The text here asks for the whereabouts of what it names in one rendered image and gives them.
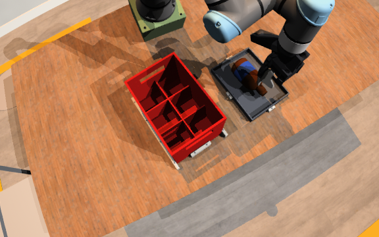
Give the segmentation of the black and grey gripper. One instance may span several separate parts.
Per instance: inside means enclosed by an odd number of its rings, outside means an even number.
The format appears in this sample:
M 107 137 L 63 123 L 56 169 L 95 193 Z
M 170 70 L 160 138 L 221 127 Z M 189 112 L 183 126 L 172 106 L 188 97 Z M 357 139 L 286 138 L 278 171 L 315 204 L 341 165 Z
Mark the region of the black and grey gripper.
M 269 54 L 265 59 L 263 65 L 260 67 L 257 73 L 258 86 L 261 82 L 263 82 L 269 88 L 273 88 L 274 84 L 272 82 L 272 77 L 274 74 L 277 76 L 277 81 L 279 81 L 279 83 L 282 85 L 286 80 L 300 71 L 300 69 L 305 64 L 302 61 L 304 61 L 310 55 L 307 50 L 299 53 L 300 56 L 298 54 L 290 53 L 282 48 L 278 40 L 277 46 L 281 53 L 272 51 L 272 53 Z

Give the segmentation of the red divided crate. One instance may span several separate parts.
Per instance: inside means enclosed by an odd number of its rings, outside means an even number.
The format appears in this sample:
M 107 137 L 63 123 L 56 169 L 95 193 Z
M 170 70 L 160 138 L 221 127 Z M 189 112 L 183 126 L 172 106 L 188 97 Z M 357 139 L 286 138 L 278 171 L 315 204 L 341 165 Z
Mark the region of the red divided crate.
M 164 69 L 140 82 L 160 67 L 144 74 L 130 93 L 179 163 L 219 136 L 226 116 L 182 62 L 164 64 Z

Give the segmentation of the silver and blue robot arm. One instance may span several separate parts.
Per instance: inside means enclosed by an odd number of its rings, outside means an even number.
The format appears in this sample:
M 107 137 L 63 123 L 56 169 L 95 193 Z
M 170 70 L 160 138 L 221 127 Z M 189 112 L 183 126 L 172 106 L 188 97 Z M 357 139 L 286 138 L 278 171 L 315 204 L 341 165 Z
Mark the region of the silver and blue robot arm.
M 217 42 L 228 43 L 274 10 L 286 19 L 280 34 L 260 29 L 250 35 L 251 41 L 281 53 L 277 46 L 278 40 L 282 48 L 294 54 L 306 50 L 335 5 L 334 0 L 204 1 L 209 8 L 203 16 L 204 27 Z M 176 0 L 136 0 L 139 15 L 150 22 L 165 21 L 172 16 L 175 7 Z

